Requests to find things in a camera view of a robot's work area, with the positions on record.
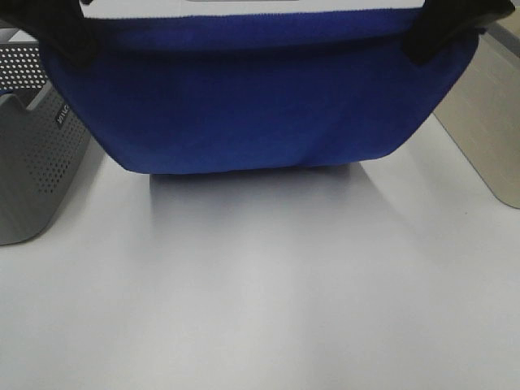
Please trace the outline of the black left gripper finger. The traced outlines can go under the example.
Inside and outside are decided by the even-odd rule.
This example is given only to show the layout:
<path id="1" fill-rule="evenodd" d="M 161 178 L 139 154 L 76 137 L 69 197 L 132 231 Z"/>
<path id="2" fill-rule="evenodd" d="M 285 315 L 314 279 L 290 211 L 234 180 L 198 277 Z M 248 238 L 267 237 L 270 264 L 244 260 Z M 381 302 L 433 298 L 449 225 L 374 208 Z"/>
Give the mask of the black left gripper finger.
<path id="1" fill-rule="evenodd" d="M 4 0 L 1 20 L 58 51 L 74 66 L 85 67 L 98 53 L 98 43 L 81 9 L 89 1 Z"/>

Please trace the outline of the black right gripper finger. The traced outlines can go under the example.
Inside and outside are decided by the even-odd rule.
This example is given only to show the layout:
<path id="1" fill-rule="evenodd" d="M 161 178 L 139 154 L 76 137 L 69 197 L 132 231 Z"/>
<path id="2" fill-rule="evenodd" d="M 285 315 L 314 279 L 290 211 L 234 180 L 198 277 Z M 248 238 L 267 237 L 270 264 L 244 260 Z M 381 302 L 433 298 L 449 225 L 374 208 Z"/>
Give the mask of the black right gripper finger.
<path id="1" fill-rule="evenodd" d="M 432 60 L 450 41 L 515 12 L 509 0 L 425 1 L 403 37 L 401 49 L 415 64 Z"/>

